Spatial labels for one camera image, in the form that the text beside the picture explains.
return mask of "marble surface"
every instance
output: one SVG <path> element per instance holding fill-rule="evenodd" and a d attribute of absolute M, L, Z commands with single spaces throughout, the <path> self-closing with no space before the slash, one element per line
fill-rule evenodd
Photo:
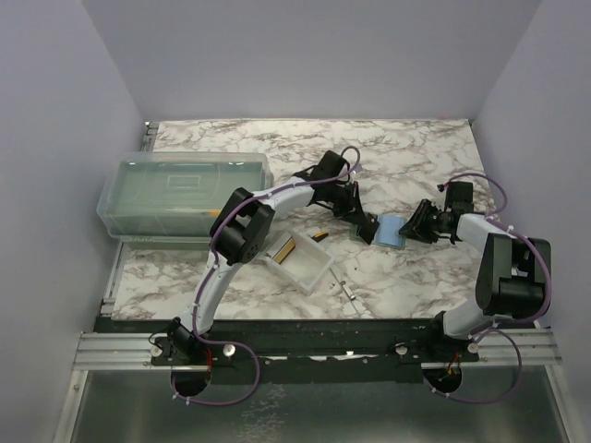
<path fill-rule="evenodd" d="M 226 120 L 164 122 L 154 150 L 260 152 L 267 155 L 275 182 L 318 162 L 325 150 L 355 145 L 363 171 L 356 176 L 366 211 L 409 218 L 421 198 L 442 202 L 436 184 L 454 174 L 482 171 L 465 120 L 328 121 Z M 475 182 L 478 210 L 493 200 Z M 352 288 L 351 302 L 328 273 L 311 295 L 250 263 L 235 276 L 216 318 L 432 317 L 459 305 L 474 291 L 479 254 L 470 245 L 407 241 L 404 251 L 349 240 L 349 224 L 318 207 L 280 219 L 286 228 L 314 234 L 337 256 L 336 268 Z M 116 292 L 114 319 L 167 319 L 194 297 L 205 264 L 204 252 L 131 250 Z"/>

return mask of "metal bracket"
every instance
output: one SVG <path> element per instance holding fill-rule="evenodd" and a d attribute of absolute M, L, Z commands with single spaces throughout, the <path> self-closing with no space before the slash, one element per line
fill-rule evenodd
<path fill-rule="evenodd" d="M 559 365 L 561 355 L 551 329 L 507 329 L 505 330 L 519 345 L 524 365 Z M 205 365 L 153 366 L 151 348 L 148 342 L 150 334 L 82 334 L 74 370 L 174 370 L 206 371 Z M 153 337 L 164 337 L 156 334 Z M 501 336 L 488 335 L 478 347 L 478 362 L 465 362 L 463 367 L 509 366 L 516 365 L 515 350 Z M 373 355 L 355 355 L 348 353 L 343 358 L 365 358 Z M 267 358 L 283 358 L 277 355 Z M 310 358 L 322 359 L 325 355 L 311 355 Z M 423 363 L 423 369 L 444 367 L 449 362 Z"/>

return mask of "white wall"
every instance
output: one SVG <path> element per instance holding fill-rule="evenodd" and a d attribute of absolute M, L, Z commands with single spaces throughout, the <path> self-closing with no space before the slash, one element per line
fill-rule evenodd
<path fill-rule="evenodd" d="M 539 0 L 82 0 L 149 120 L 476 117 Z"/>
<path fill-rule="evenodd" d="M 474 124 L 504 220 L 552 243 L 550 322 L 591 436 L 591 2 L 544 0 Z"/>
<path fill-rule="evenodd" d="M 78 0 L 0 5 L 0 440 L 51 441 L 114 243 L 95 215 L 142 118 Z"/>

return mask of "clear plastic container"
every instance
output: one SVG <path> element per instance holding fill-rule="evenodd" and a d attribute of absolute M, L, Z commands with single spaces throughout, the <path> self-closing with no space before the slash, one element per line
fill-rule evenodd
<path fill-rule="evenodd" d="M 97 212 L 109 234 L 123 242 L 207 245 L 235 189 L 260 191 L 272 183 L 264 154 L 138 152 L 121 160 Z"/>

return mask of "purple cable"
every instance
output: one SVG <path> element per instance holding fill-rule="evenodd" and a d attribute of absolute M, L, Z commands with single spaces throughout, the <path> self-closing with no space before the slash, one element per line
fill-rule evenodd
<path fill-rule="evenodd" d="M 452 401 L 458 401 L 460 403 L 465 403 L 465 404 L 492 404 L 492 403 L 498 403 L 500 401 L 504 401 L 504 400 L 507 400 L 508 398 L 510 398 L 517 391 L 517 388 L 519 387 L 519 384 L 521 383 L 522 376 L 523 376 L 524 362 L 522 360 L 521 353 L 519 352 L 519 347 L 517 346 L 517 343 L 515 342 L 515 340 L 512 339 L 509 334 L 503 332 L 502 330 L 498 330 L 498 329 L 487 329 L 482 334 L 480 334 L 478 336 L 478 338 L 475 340 L 475 342 L 476 343 L 480 343 L 482 341 L 482 339 L 484 339 L 491 332 L 496 332 L 496 333 L 502 335 L 505 339 L 507 339 L 511 343 L 511 345 L 515 349 L 515 354 L 517 355 L 518 368 L 517 368 L 517 378 L 513 382 L 513 385 L 504 394 L 500 395 L 499 397 L 497 397 L 495 399 L 489 399 L 489 400 L 472 400 L 472 399 L 467 399 L 467 398 L 464 398 L 464 397 L 456 397 L 453 394 L 447 394 L 445 392 L 441 392 L 440 390 L 435 389 L 433 387 L 433 385 L 431 385 L 429 383 L 429 381 L 426 378 L 423 377 L 423 380 L 425 381 L 425 383 L 427 384 L 427 386 L 430 387 L 431 392 L 433 392 L 434 394 L 439 395 L 440 397 L 443 397 L 444 399 L 452 400 Z"/>
<path fill-rule="evenodd" d="M 496 228 L 501 229 L 502 231 L 506 232 L 506 233 L 510 233 L 511 235 L 514 235 L 515 237 L 517 237 L 518 239 L 520 239 L 522 242 L 524 242 L 524 244 L 529 248 L 529 250 L 532 252 L 532 254 L 534 255 L 534 257 L 537 260 L 537 263 L 539 263 L 540 267 L 542 268 L 542 272 L 544 272 L 544 278 L 546 279 L 546 294 L 544 297 L 544 302 L 542 303 L 542 306 L 539 308 L 539 310 L 532 316 L 527 317 L 527 318 L 521 318 L 521 319 L 507 319 L 507 320 L 499 320 L 499 322 L 501 323 L 513 323 L 513 324 L 524 324 L 524 323 L 532 323 L 534 321 L 536 321 L 537 319 L 539 319 L 540 317 L 542 317 L 544 314 L 546 314 L 546 312 L 548 311 L 548 308 L 550 306 L 551 300 L 552 300 L 552 280 L 550 278 L 550 273 L 549 273 L 549 269 L 548 266 L 546 265 L 546 262 L 544 261 L 544 259 L 542 258 L 542 256 L 540 255 L 539 251 L 536 249 L 536 247 L 529 241 L 529 239 L 527 237 L 525 237 L 524 235 L 521 235 L 520 233 L 517 233 L 512 226 L 505 226 L 504 224 L 498 222 L 498 221 L 494 221 L 491 219 L 491 217 L 495 214 L 499 214 L 502 211 L 505 210 L 505 208 L 507 208 L 507 203 L 509 201 L 509 199 L 507 198 L 507 193 L 505 192 L 505 190 L 503 189 L 503 187 L 501 186 L 501 184 L 499 182 L 497 182 L 496 180 L 488 177 L 487 175 L 481 174 L 481 173 L 464 173 L 464 174 L 458 174 L 455 175 L 454 177 L 452 177 L 450 180 L 448 180 L 448 182 L 446 183 L 449 184 L 451 181 L 453 180 L 457 180 L 458 178 L 462 178 L 462 177 L 470 177 L 470 176 L 474 176 L 474 177 L 480 177 L 480 178 L 484 178 L 485 180 L 488 180 L 490 183 L 492 183 L 494 186 L 496 186 L 503 197 L 503 202 L 500 208 L 498 208 L 497 210 L 493 210 L 491 212 L 489 212 L 486 216 L 485 216 L 485 220 L 487 222 L 489 222 L 490 224 L 492 224 L 493 226 L 495 226 Z M 472 334 L 476 334 L 477 331 L 479 331 L 480 328 L 476 328 L 473 329 L 471 331 Z M 484 401 L 479 401 L 479 400 L 471 400 L 471 399 L 465 399 L 462 397 L 456 397 L 453 395 L 448 395 L 444 392 L 441 392 L 440 390 L 435 389 L 429 382 L 428 380 L 425 378 L 425 382 L 427 383 L 427 385 L 431 388 L 431 390 L 433 391 L 433 393 L 444 397 L 446 399 L 449 400 L 453 400 L 453 401 L 459 401 L 460 403 L 468 403 L 468 404 L 491 404 L 491 403 L 496 403 L 498 401 L 503 401 L 503 400 L 507 400 L 509 397 L 511 397 L 517 390 L 517 387 L 519 385 L 519 383 L 521 382 L 521 378 L 523 375 L 523 362 L 522 362 L 522 357 L 521 357 L 521 353 L 519 352 L 519 347 L 517 346 L 517 343 L 515 343 L 515 341 L 505 332 L 503 332 L 502 330 L 498 330 L 495 329 L 495 327 L 493 326 L 492 328 L 486 329 L 484 332 L 482 332 L 478 338 L 475 340 L 476 343 L 479 343 L 482 341 L 482 339 L 484 339 L 487 335 L 489 335 L 491 332 L 497 332 L 500 335 L 502 335 L 503 337 L 505 337 L 513 346 L 513 348 L 515 349 L 515 353 L 517 354 L 517 362 L 518 362 L 518 369 L 517 369 L 517 378 L 515 379 L 515 382 L 513 383 L 513 385 L 509 388 L 509 390 L 507 390 L 507 392 L 505 392 L 504 394 L 500 395 L 499 397 L 497 397 L 496 399 L 491 399 L 491 400 L 484 400 Z"/>
<path fill-rule="evenodd" d="M 255 197 L 248 198 L 245 201 L 243 201 L 242 203 L 240 203 L 238 206 L 236 206 L 234 208 L 234 210 L 232 210 L 232 212 L 230 212 L 230 214 L 228 214 L 228 216 L 220 223 L 220 226 L 218 226 L 218 229 L 215 231 L 215 234 L 211 238 L 211 245 L 210 245 L 211 252 L 215 256 L 214 266 L 211 267 L 211 269 L 209 270 L 209 272 L 203 278 L 203 282 L 201 283 L 201 285 L 197 289 L 197 294 L 195 295 L 195 305 L 196 306 L 193 308 L 193 312 L 192 312 L 192 315 L 191 315 L 191 323 L 192 323 L 192 326 L 193 326 L 193 335 L 195 336 L 195 338 L 197 340 L 199 340 L 200 342 L 202 342 L 204 344 L 209 344 L 209 345 L 232 344 L 235 347 L 242 348 L 245 351 L 247 351 L 250 354 L 250 356 L 252 357 L 252 359 L 254 360 L 254 362 L 255 362 L 255 368 L 256 368 L 255 381 L 253 382 L 252 387 L 244 395 L 242 395 L 241 397 L 239 397 L 239 398 L 237 398 L 235 400 L 230 400 L 230 401 L 207 401 L 207 400 L 193 399 L 193 398 L 190 398 L 190 397 L 184 397 L 184 396 L 180 395 L 176 391 L 175 380 L 173 379 L 173 381 L 171 383 L 171 387 L 175 391 L 175 396 L 176 397 L 178 397 L 178 398 L 180 398 L 182 400 L 191 402 L 191 403 L 203 404 L 203 405 L 206 405 L 206 406 L 231 406 L 233 404 L 238 404 L 239 402 L 246 400 L 248 397 L 250 397 L 254 393 L 254 391 L 256 390 L 257 386 L 259 385 L 259 380 L 260 380 L 260 364 L 259 364 L 259 358 L 255 354 L 255 352 L 250 347 L 246 346 L 244 343 L 239 343 L 237 341 L 213 341 L 213 340 L 207 340 L 207 339 L 204 339 L 201 336 L 199 336 L 198 333 L 197 333 L 197 304 L 199 303 L 199 299 L 201 298 L 201 294 L 203 292 L 203 288 L 205 287 L 205 285 L 210 280 L 211 275 L 213 275 L 213 272 L 216 269 L 216 265 L 218 265 L 219 262 L 220 262 L 220 256 L 218 255 L 217 251 L 215 250 L 215 245 L 216 245 L 218 239 L 220 238 L 220 234 L 222 233 L 223 228 L 228 225 L 228 223 L 230 222 L 230 220 L 232 220 L 238 214 L 238 212 L 240 212 L 240 210 L 242 210 L 246 205 L 252 203 L 253 201 L 263 200 L 265 198 L 269 198 L 271 196 L 274 196 L 276 194 L 279 194 L 280 192 L 284 191 L 285 189 L 291 189 L 292 187 L 322 185 L 322 184 L 325 184 L 325 183 L 330 183 L 330 182 L 334 182 L 336 180 L 340 180 L 341 178 L 345 177 L 346 175 L 349 175 L 352 171 L 355 170 L 355 168 L 359 164 L 359 161 L 361 160 L 361 152 L 359 152 L 359 149 L 357 149 L 355 146 L 348 146 L 348 147 L 346 147 L 341 152 L 341 156 L 343 156 L 348 150 L 354 150 L 356 152 L 356 154 L 357 154 L 357 159 L 356 159 L 355 163 L 353 164 L 353 166 L 351 166 L 349 169 L 347 169 L 345 172 L 341 173 L 340 175 L 337 175 L 336 177 L 325 178 L 325 179 L 322 179 L 322 180 L 314 180 L 314 181 L 311 181 L 311 182 L 298 182 L 298 183 L 295 183 L 295 184 L 288 184 L 288 185 L 284 185 L 284 186 L 279 186 L 278 188 L 272 190 L 268 194 L 263 194 L 263 195 L 260 195 L 260 196 L 255 196 Z"/>

